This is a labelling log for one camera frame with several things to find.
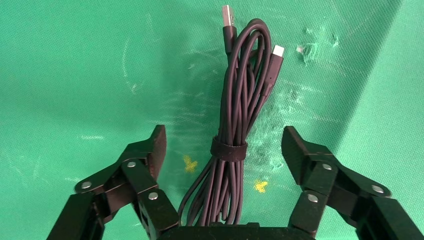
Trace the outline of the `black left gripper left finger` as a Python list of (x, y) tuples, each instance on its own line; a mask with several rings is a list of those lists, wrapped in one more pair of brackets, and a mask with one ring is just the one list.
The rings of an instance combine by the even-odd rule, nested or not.
[(157, 183), (166, 147), (166, 128), (156, 125), (148, 139), (128, 144), (115, 163), (78, 182), (47, 239), (101, 240), (127, 205), (151, 240), (178, 227), (179, 216)]

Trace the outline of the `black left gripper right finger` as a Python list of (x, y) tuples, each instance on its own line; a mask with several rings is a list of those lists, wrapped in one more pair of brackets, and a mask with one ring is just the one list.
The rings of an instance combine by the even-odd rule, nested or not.
[(424, 235), (384, 185), (343, 166), (324, 145), (304, 140), (293, 126), (282, 156), (301, 187), (288, 226), (314, 238), (326, 207), (355, 228), (360, 240), (421, 240)]

